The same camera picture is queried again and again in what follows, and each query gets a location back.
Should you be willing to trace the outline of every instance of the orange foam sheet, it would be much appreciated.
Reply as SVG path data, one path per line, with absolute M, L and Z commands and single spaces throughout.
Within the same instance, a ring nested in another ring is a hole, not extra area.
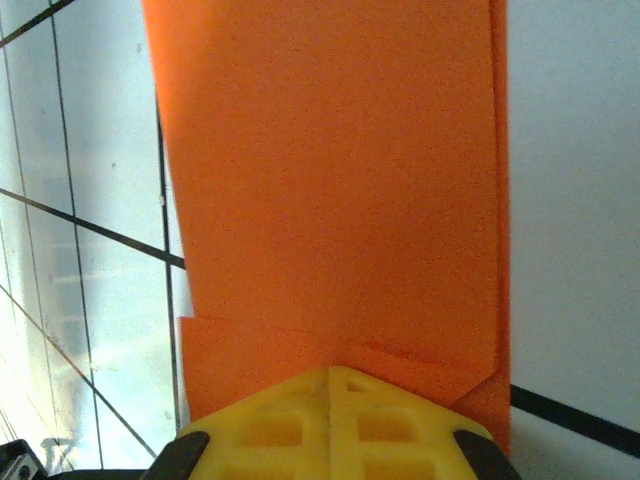
M 503 4 L 144 5 L 193 416 L 341 364 L 506 446 Z

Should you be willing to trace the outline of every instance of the yellow plastic part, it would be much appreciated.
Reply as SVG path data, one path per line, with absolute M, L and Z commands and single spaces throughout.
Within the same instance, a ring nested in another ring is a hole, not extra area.
M 481 425 L 346 367 L 313 370 L 192 423 L 190 480 L 475 480 L 453 432 Z

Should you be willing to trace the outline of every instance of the orange paper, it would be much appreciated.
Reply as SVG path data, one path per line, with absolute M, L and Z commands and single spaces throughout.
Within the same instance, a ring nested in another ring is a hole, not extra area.
M 342 364 L 506 446 L 502 1 L 144 3 L 193 416 Z

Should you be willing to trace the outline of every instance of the yellow 3d-printed piece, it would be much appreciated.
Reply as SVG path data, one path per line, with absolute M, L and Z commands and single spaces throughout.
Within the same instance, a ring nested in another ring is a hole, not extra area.
M 192 423 L 190 480 L 475 480 L 453 432 L 481 425 L 345 367 L 314 370 Z

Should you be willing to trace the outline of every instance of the white wall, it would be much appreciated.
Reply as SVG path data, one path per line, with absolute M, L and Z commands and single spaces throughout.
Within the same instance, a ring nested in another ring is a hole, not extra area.
M 511 0 L 508 30 L 512 383 L 639 431 L 640 2 Z

